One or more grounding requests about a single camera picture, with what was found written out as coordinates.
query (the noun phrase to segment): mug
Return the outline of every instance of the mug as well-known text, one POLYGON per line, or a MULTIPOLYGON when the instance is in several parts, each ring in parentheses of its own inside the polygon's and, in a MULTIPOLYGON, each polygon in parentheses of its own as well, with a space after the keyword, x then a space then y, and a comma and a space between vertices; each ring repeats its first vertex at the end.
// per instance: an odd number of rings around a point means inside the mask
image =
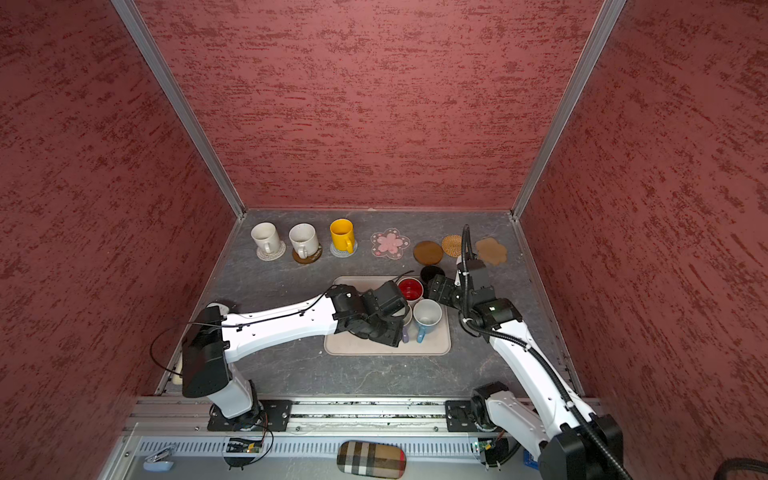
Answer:
POLYGON ((401 308, 397 312, 395 312, 392 316, 403 316, 405 315, 405 319, 402 321, 402 342, 408 343, 410 340, 408 336, 408 325, 410 325, 411 320, 413 319, 413 308, 410 306, 406 306, 404 308, 401 308))
POLYGON ((419 336, 416 341, 421 343, 424 335, 433 331, 442 318, 442 307, 434 300, 420 300, 413 307, 413 318, 419 324, 419 336))
POLYGON ((406 277, 401 279, 397 283, 397 287, 400 288, 402 295, 406 298, 411 308, 424 297, 424 286, 415 278, 406 277))
POLYGON ((320 248, 315 227, 308 223, 299 223, 290 229, 288 238, 290 238, 290 242, 293 244, 296 255, 301 259, 311 257, 320 248))
POLYGON ((277 228, 271 223, 259 223, 250 231, 250 237, 267 255, 274 255, 280 250, 280 237, 277 236, 277 228))
POLYGON ((355 232, 352 222, 346 218, 339 218, 331 223, 331 237, 333 246, 339 252, 355 253, 355 232))

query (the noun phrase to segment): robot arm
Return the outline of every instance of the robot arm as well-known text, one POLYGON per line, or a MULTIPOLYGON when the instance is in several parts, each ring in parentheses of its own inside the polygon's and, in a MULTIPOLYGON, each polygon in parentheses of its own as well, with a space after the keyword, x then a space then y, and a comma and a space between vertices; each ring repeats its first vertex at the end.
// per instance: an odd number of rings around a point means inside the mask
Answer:
POLYGON ((403 318, 393 314, 407 305, 391 280, 362 294, 352 286, 333 285, 305 302, 258 313, 230 313, 225 305, 212 303, 181 342, 182 394, 208 397, 222 416, 252 424, 257 420, 255 397, 234 365, 237 360, 291 340, 339 332, 398 346, 403 318))

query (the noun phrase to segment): red textured wall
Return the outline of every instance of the red textured wall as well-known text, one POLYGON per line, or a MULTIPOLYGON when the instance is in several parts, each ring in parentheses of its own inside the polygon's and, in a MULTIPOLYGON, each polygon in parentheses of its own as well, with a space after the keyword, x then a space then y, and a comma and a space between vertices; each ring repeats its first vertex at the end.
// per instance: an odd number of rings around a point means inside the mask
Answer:
POLYGON ((93 478, 233 214, 108 1, 0 32, 0 478, 93 478))
POLYGON ((768 460, 768 4, 630 0, 524 213, 635 478, 768 460))
POLYGON ((601 0, 137 0, 250 207, 511 208, 601 0))

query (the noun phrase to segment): blue mug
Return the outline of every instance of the blue mug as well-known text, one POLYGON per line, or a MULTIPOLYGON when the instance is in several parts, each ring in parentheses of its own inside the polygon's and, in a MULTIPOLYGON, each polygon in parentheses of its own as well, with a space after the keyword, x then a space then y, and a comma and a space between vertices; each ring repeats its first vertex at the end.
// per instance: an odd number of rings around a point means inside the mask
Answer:
POLYGON ((419 300, 413 307, 413 318, 419 324, 416 342, 424 341, 424 336, 437 328, 442 319, 442 307, 434 300, 419 300))

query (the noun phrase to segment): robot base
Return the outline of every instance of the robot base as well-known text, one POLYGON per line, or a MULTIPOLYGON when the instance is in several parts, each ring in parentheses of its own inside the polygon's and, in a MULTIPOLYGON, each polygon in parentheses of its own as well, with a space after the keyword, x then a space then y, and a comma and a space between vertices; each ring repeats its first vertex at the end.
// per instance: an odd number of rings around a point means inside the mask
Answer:
POLYGON ((254 430, 259 432, 265 425, 272 432, 286 431, 293 402, 290 400, 260 402, 257 400, 253 382, 249 383, 253 393, 253 408, 249 412, 228 419, 214 403, 210 410, 208 432, 252 432, 254 430))

